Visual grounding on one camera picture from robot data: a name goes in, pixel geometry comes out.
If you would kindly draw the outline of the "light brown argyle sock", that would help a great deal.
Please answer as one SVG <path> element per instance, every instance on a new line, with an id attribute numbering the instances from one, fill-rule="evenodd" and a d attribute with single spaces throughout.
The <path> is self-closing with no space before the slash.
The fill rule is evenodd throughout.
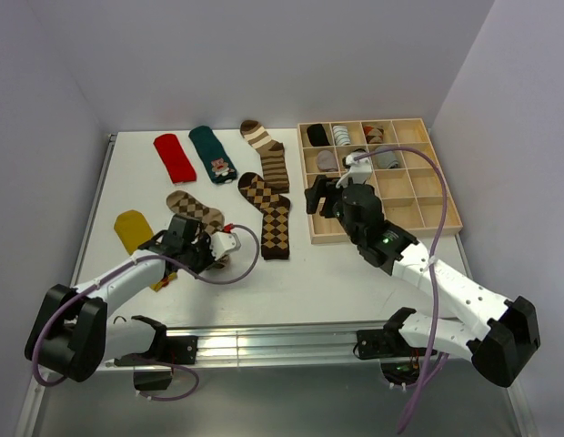
<path id="1" fill-rule="evenodd" d="M 176 190 L 169 194 L 166 198 L 166 204 L 175 215 L 202 222 L 203 230 L 210 236 L 218 231 L 222 231 L 225 226 L 225 217 L 220 210 L 208 207 L 183 190 Z M 173 235 L 174 231 L 178 234 L 179 220 L 177 225 L 173 226 L 175 215 L 169 222 L 165 237 L 168 237 L 169 234 Z M 224 269 L 228 266 L 229 261 L 229 256 L 224 256 L 214 262 L 208 269 Z"/>

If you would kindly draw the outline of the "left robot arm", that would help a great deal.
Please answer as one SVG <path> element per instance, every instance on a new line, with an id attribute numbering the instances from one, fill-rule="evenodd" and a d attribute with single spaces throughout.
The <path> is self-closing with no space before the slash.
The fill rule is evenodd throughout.
<path id="1" fill-rule="evenodd" d="M 203 223 L 175 215 L 168 229 L 142 243 L 116 268 L 74 287 L 50 288 L 25 345 L 35 381 L 44 387 L 66 379 L 85 381 L 104 360 L 112 313 L 178 269 L 199 274 L 214 261 Z"/>

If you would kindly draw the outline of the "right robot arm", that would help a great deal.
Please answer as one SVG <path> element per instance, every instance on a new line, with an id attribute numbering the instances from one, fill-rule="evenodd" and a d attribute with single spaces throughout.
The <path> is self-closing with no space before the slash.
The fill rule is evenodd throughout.
<path id="1" fill-rule="evenodd" d="M 489 382 L 512 385 L 540 346 L 535 306 L 488 290 L 430 255 L 415 236 L 388 221 L 373 188 L 319 175 L 306 189 L 307 214 L 336 219 L 362 258 L 393 278 L 425 292 L 455 315 L 433 320 L 401 309 L 383 330 L 389 351 L 436 351 L 470 361 Z"/>

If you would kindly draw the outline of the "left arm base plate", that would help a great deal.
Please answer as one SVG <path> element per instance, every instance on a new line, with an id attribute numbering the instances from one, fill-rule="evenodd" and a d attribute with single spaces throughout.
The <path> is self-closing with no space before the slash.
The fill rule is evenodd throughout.
<path id="1" fill-rule="evenodd" d="M 198 337 L 194 335 L 169 336 L 162 360 L 172 364 L 193 365 L 196 362 Z"/>

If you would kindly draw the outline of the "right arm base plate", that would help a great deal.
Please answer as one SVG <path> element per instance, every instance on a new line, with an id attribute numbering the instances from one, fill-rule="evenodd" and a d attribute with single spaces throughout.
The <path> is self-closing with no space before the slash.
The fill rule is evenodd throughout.
<path id="1" fill-rule="evenodd" d="M 355 353 L 360 360 L 395 358 L 400 355 L 398 341 L 383 329 L 358 330 Z"/>

